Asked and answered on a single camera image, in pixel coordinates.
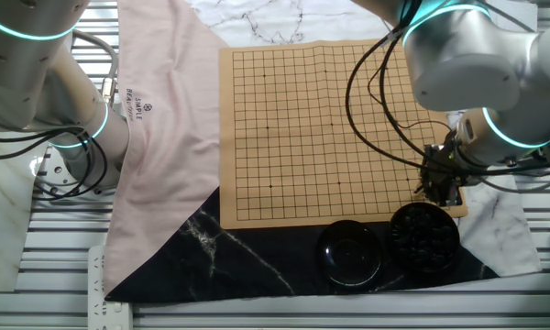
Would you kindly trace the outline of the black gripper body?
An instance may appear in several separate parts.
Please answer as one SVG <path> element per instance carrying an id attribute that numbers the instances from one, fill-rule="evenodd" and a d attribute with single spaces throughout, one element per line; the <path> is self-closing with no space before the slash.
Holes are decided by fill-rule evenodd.
<path id="1" fill-rule="evenodd" d="M 462 195 L 452 174 L 438 172 L 437 168 L 428 165 L 426 169 L 421 170 L 421 177 L 429 177 L 432 181 L 432 187 L 440 187 L 445 191 L 445 205 L 438 206 L 458 206 L 462 204 Z"/>

